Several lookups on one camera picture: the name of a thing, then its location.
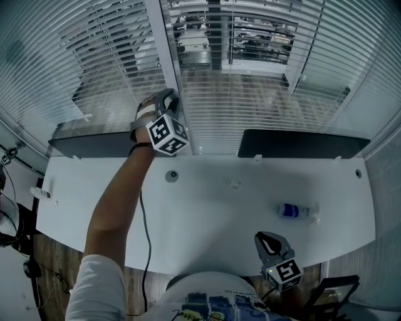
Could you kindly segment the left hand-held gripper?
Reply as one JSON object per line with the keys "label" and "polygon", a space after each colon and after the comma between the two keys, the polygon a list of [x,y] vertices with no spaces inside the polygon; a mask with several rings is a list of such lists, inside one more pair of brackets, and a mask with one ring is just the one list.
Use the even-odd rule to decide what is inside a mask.
{"label": "left hand-held gripper", "polygon": [[156,118],[146,125],[152,145],[156,151],[174,156],[189,144],[186,126],[180,122],[179,94],[172,88],[158,92],[154,107]]}

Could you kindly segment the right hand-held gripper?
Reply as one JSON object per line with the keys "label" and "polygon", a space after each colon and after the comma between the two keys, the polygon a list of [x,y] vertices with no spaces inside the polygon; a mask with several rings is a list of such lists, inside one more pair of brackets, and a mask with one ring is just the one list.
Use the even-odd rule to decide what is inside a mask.
{"label": "right hand-held gripper", "polygon": [[254,242],[262,262],[261,274],[275,290],[283,292],[299,285],[303,269],[286,238],[275,233],[259,231]]}

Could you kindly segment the person's left hand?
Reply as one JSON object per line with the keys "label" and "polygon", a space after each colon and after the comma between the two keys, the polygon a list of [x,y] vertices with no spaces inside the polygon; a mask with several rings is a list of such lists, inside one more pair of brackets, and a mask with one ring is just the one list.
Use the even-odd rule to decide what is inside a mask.
{"label": "person's left hand", "polygon": [[130,124],[130,140],[134,143],[151,143],[146,125],[156,119],[156,95],[139,104],[134,121]]}

